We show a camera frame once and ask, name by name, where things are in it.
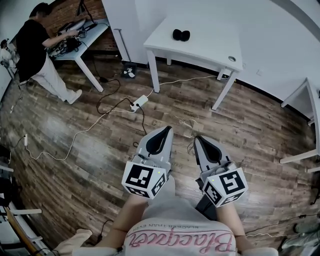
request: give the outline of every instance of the white desk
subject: white desk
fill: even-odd
[[[283,158],[280,160],[281,164],[290,163],[293,161],[298,161],[298,160],[314,157],[317,155],[320,156],[320,136],[319,136],[320,134],[320,131],[319,131],[320,98],[317,92],[317,88],[308,80],[308,78],[306,78],[303,84],[297,90],[295,90],[288,98],[285,99],[285,101],[281,104],[281,107],[284,108],[287,104],[290,104],[291,102],[293,102],[294,99],[296,99],[299,95],[306,94],[306,93],[308,93],[309,95],[310,102],[305,102],[305,104],[310,104],[310,107],[312,108],[312,111],[313,111],[313,117],[311,121],[308,122],[308,125],[311,125],[314,123],[314,126],[315,126],[315,137],[316,137],[315,149],[306,153]],[[308,169],[307,173],[313,173],[317,171],[320,171],[320,167]]]
[[[174,40],[172,34],[175,29],[189,30],[190,39],[186,42]],[[156,51],[165,53],[168,65],[171,64],[171,55],[179,54],[218,66],[221,68],[218,80],[221,80],[226,69],[231,70],[226,85],[212,106],[213,110],[218,108],[243,69],[238,33],[233,27],[218,24],[211,18],[192,18],[189,14],[186,14],[185,18],[168,16],[145,41],[144,47],[147,49],[153,88],[156,93],[160,91]]]
[[[78,47],[78,51],[71,51],[68,52],[62,56],[57,56],[55,58],[56,61],[75,61],[79,67],[82,69],[83,73],[85,73],[85,75],[89,78],[89,80],[91,81],[91,83],[93,83],[93,85],[95,86],[95,88],[99,91],[102,92],[104,89],[102,88],[102,86],[100,85],[100,83],[97,81],[97,79],[95,78],[95,76],[91,73],[91,71],[89,70],[89,68],[86,66],[86,64],[84,63],[84,61],[81,59],[82,54],[84,54],[84,52],[88,49],[87,47],[89,47],[90,45],[93,44],[93,42],[105,31],[107,30],[107,28],[109,28],[109,22],[108,19],[103,18],[103,19],[98,19],[95,20],[95,22],[98,22],[99,24],[97,24],[93,29],[89,30],[86,33],[86,37],[85,38],[79,38],[79,41],[84,42],[82,43],[79,47]],[[90,24],[92,24],[92,21],[87,21],[84,24],[84,28],[89,26]],[[56,51],[53,51],[50,53],[50,56],[55,56],[57,55]]]

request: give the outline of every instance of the baseboard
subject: baseboard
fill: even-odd
[[[166,58],[161,58],[161,57],[155,57],[155,59],[159,62],[163,62],[163,63],[167,63],[167,59]],[[201,72],[206,72],[208,74],[211,74],[211,75],[214,75],[214,76],[218,76],[219,72],[217,71],[214,71],[214,70],[211,70],[211,69],[207,69],[205,67],[201,67],[201,66],[197,66],[197,65],[193,65],[193,64],[189,64],[189,63],[185,63],[185,62],[181,62],[181,61],[177,61],[177,60],[172,60],[172,64],[176,64],[176,65],[179,65],[179,66],[182,66],[182,67],[186,67],[186,68],[190,68],[190,69],[194,69],[194,70],[198,70],[198,71],[201,71]],[[244,81],[241,81],[239,79],[236,80],[237,84],[239,85],[242,85],[244,87],[247,87],[259,94],[262,94],[274,101],[276,101],[277,103],[279,104],[282,104],[284,101],[273,96],[272,94],[264,91],[264,90],[261,90],[247,82],[244,82]],[[288,108],[289,110],[291,110],[292,112],[294,112],[296,115],[298,115],[299,117],[302,117],[303,119],[305,119],[307,122],[310,121],[310,119],[305,116],[303,113],[301,113],[300,111],[298,111],[297,109],[295,109],[294,107],[290,106],[290,105],[286,105],[285,108]]]

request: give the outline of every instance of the wooden floor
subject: wooden floor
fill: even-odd
[[[95,74],[92,61],[85,62]],[[120,79],[122,65],[118,59],[96,56],[95,62],[100,75]],[[179,65],[158,63],[158,69],[160,83],[208,76]],[[20,93],[11,83],[0,110],[2,144],[15,145],[28,134],[28,148],[34,157],[46,151],[64,158],[74,134],[88,129],[99,118],[99,98],[118,86],[115,81],[103,84],[104,91],[99,93],[72,61],[64,62],[58,72],[68,88],[83,90],[81,98],[69,105],[32,82],[22,87],[23,99],[10,114]],[[134,101],[152,90],[148,69],[139,68],[136,79],[120,81],[121,88],[104,98],[101,111],[125,97]],[[173,127],[171,164],[176,191],[196,203],[202,197],[195,182],[200,171],[195,157],[187,152],[192,139],[184,134],[191,130],[179,118],[196,120],[200,124],[198,133],[220,141],[245,172],[249,191],[236,207],[246,232],[281,223],[250,234],[291,234],[293,224],[300,220],[283,220],[318,212],[319,203],[310,206],[314,199],[311,185],[316,177],[305,173],[306,168],[316,164],[314,158],[288,164],[280,164],[279,160],[314,149],[313,129],[289,109],[239,84],[234,84],[218,110],[211,112],[210,106],[222,87],[215,78],[162,85],[160,93],[151,94],[143,106],[145,129],[151,132],[167,125]],[[125,101],[119,109],[130,107]],[[95,244],[105,220],[117,216],[128,197],[121,180],[126,161],[136,150],[133,142],[139,142],[144,135],[142,120],[139,110],[134,114],[112,112],[89,132],[77,136],[66,161],[47,155],[37,161],[31,159],[23,142],[12,149],[11,167],[23,188],[21,199],[27,209],[42,209],[42,214],[32,216],[31,221],[50,247],[72,236],[78,228],[92,230],[90,242]],[[277,248],[282,237],[260,235],[249,239],[258,246]]]

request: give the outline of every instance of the white sneaker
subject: white sneaker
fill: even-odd
[[[68,101],[70,105],[72,105],[73,103],[75,103],[75,101],[77,99],[79,99],[79,97],[81,96],[82,94],[82,90],[77,90],[76,93],[75,93],[75,96],[74,98],[71,100],[71,101]]]

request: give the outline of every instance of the cable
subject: cable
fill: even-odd
[[[16,145],[13,146],[13,147],[11,147],[11,149],[16,148],[16,147],[18,146],[19,142],[20,142],[24,137],[26,137],[26,136],[24,135],[23,137],[21,137],[21,138],[18,140],[18,142],[16,143]]]
[[[286,234],[270,235],[268,233],[248,234],[248,235],[246,235],[246,237],[256,237],[256,236],[259,236],[259,235],[261,235],[261,236],[268,235],[269,237],[272,237],[272,238],[287,237]]]
[[[80,40],[79,40],[79,42],[82,43],[82,44],[84,44],[84,45],[86,46],[87,50],[89,49],[89,47],[86,45],[85,42],[80,41]],[[93,66],[94,66],[95,72],[96,72],[96,74],[98,75],[100,82],[101,82],[101,83],[107,83],[107,82],[108,82],[108,79],[106,79],[105,77],[101,76],[101,75],[99,74],[98,70],[97,70],[94,55],[92,55],[92,62],[93,62]]]
[[[53,155],[51,155],[51,154],[48,153],[48,152],[41,152],[38,157],[34,158],[34,157],[31,155],[31,152],[30,152],[30,150],[27,148],[27,146],[25,146],[25,149],[29,152],[30,157],[31,157],[32,159],[34,159],[34,160],[38,160],[39,157],[40,157],[42,154],[44,154],[44,155],[49,155],[50,157],[52,157],[52,158],[55,159],[55,160],[65,161],[65,160],[68,158],[68,156],[69,156],[69,154],[70,154],[70,152],[71,152],[71,149],[72,149],[72,147],[73,147],[73,145],[74,145],[74,143],[75,143],[76,136],[77,136],[78,134],[81,134],[81,133],[89,132],[89,131],[92,129],[92,127],[94,127],[94,126],[100,121],[101,118],[103,118],[105,115],[109,114],[111,111],[117,111],[117,110],[114,110],[114,109],[115,109],[121,102],[123,102],[124,100],[128,100],[129,102],[131,102],[128,98],[124,98],[123,100],[119,101],[119,102],[118,102],[113,108],[111,108],[108,112],[106,112],[106,113],[104,113],[102,116],[100,116],[100,117],[97,119],[97,121],[95,121],[95,123],[94,123],[89,129],[87,129],[87,130],[82,130],[82,131],[78,131],[78,132],[74,135],[74,137],[73,137],[73,140],[72,140],[70,149],[69,149],[69,151],[68,151],[68,153],[67,153],[67,155],[66,155],[65,158],[55,158]],[[130,112],[130,111],[127,111],[127,110],[124,110],[124,111],[121,111],[121,112],[135,113],[135,111]]]
[[[316,216],[316,215],[318,215],[318,214],[312,214],[312,215],[303,214],[303,215],[300,215],[300,216],[297,216],[297,217],[292,217],[292,218],[289,218],[289,219],[281,220],[281,223],[276,223],[276,224],[271,224],[271,225],[259,227],[259,228],[255,229],[255,230],[251,230],[251,231],[246,232],[246,234],[254,232],[254,231],[257,231],[257,230],[262,230],[262,229],[267,228],[267,227],[276,226],[276,225],[282,224],[284,222],[291,221],[291,220],[296,219],[296,218],[302,219],[302,218],[305,218],[305,217]]]
[[[173,81],[173,82],[163,82],[163,83],[161,83],[160,85],[173,84],[173,83],[176,83],[176,82],[179,82],[179,81],[190,81],[190,80],[193,80],[193,79],[204,79],[204,78],[211,78],[211,77],[217,77],[217,76],[216,76],[216,75],[208,75],[208,76],[204,76],[204,77],[193,77],[193,78],[190,78],[190,79],[180,79],[180,80]],[[100,116],[100,117],[97,119],[97,121],[96,121],[89,129],[87,129],[87,130],[82,130],[82,131],[78,131],[78,132],[74,135],[73,140],[72,140],[72,143],[71,143],[71,146],[70,146],[69,151],[68,151],[68,153],[67,153],[67,155],[66,155],[65,158],[55,158],[53,155],[51,155],[51,154],[48,153],[48,152],[41,152],[40,155],[35,158],[35,157],[33,157],[33,156],[31,155],[31,152],[30,152],[30,150],[28,149],[28,147],[25,146],[25,149],[29,152],[30,157],[31,157],[32,159],[34,159],[34,160],[37,161],[37,160],[39,159],[39,157],[40,157],[42,154],[44,154],[44,155],[49,155],[50,157],[52,157],[52,158],[55,159],[55,160],[65,161],[65,160],[68,158],[68,156],[69,156],[69,154],[70,154],[70,152],[71,152],[71,149],[72,149],[72,147],[73,147],[73,145],[74,145],[76,136],[77,136],[78,134],[80,134],[80,133],[86,133],[86,132],[90,131],[90,130],[92,129],[92,127],[94,127],[94,126],[100,121],[100,119],[103,118],[106,114],[110,113],[111,111],[135,113],[136,111],[115,110],[115,108],[116,108],[121,102],[123,102],[124,100],[128,100],[128,101],[130,102],[131,106],[133,106],[133,103],[132,103],[128,98],[124,98],[123,100],[121,100],[120,102],[118,102],[112,109],[110,109],[110,110],[109,110],[108,112],[106,112],[106,113],[101,113],[101,112],[99,111],[99,106],[100,106],[100,104],[101,104],[101,100],[102,100],[103,98],[107,97],[107,96],[110,96],[110,95],[112,95],[112,94],[115,94],[115,93],[119,90],[119,88],[120,88],[120,86],[121,86],[121,83],[120,83],[119,80],[114,79],[114,80],[111,80],[110,82],[112,82],[112,81],[118,81],[118,82],[119,82],[118,88],[117,88],[114,92],[112,92],[112,93],[110,93],[110,94],[107,94],[107,95],[103,96],[102,98],[100,98],[99,101],[98,101],[98,103],[97,103],[97,105],[96,105],[96,110],[97,110],[97,112],[98,112],[99,114],[101,114],[102,116]],[[147,134],[147,132],[146,132],[146,130],[145,130],[145,127],[144,127],[144,120],[145,120],[145,119],[144,119],[144,116],[145,116],[145,115],[144,115],[144,111],[143,111],[143,110],[142,110],[142,113],[143,113],[142,126],[143,126],[144,132]]]
[[[143,130],[144,130],[144,132],[145,132],[145,135],[147,135],[147,132],[146,132],[146,129],[145,129],[145,125],[144,125],[144,123],[145,123],[145,112],[144,112],[144,110],[140,107],[140,105],[139,104],[136,104],[140,109],[141,109],[141,111],[142,111],[142,114],[143,114],[143,119],[142,119],[142,128],[143,128]]]
[[[118,83],[119,83],[119,86],[118,86],[118,88],[117,89],[115,89],[115,91],[114,92],[112,92],[112,93],[109,93],[109,94],[107,94],[107,95],[105,95],[105,96],[103,96],[103,97],[101,97],[99,100],[98,100],[98,102],[96,103],[96,111],[100,114],[100,115],[103,115],[103,114],[105,114],[105,113],[103,113],[103,112],[100,112],[99,111],[99,107],[100,107],[100,104],[101,104],[101,100],[102,99],[104,99],[105,97],[108,97],[108,96],[110,96],[110,95],[113,95],[113,94],[115,94],[119,89],[120,89],[120,87],[121,87],[121,83],[120,83],[120,81],[118,80],[118,79],[113,79],[113,80],[111,80],[111,81],[109,81],[109,83],[110,82],[112,82],[112,81],[117,81]],[[128,99],[128,98],[124,98],[123,100],[125,100],[125,99],[127,99],[129,102],[130,102],[130,105],[131,106],[133,106],[134,104],[131,102],[131,100],[130,99]],[[115,111],[117,111],[117,112],[129,112],[129,113],[131,113],[131,111],[127,111],[127,110],[115,110]]]
[[[173,81],[173,82],[163,82],[163,83],[160,83],[159,86],[166,85],[166,84],[173,84],[173,83],[180,82],[180,81],[190,81],[190,80],[193,80],[193,79],[216,78],[216,77],[217,77],[216,75],[208,75],[208,76],[204,76],[204,77],[193,77],[193,78],[190,78],[190,79],[180,79],[180,80]],[[149,98],[149,96],[154,92],[154,90],[155,89],[152,89],[152,91],[149,93],[147,98]]]
[[[98,239],[97,239],[97,242],[96,242],[96,243],[99,243],[99,242],[102,240],[102,232],[104,231],[104,227],[105,227],[105,225],[106,225],[108,222],[114,223],[114,221],[111,220],[111,219],[107,219],[107,220],[103,223],[102,229],[101,229],[101,233],[100,233],[100,235],[98,235]]]

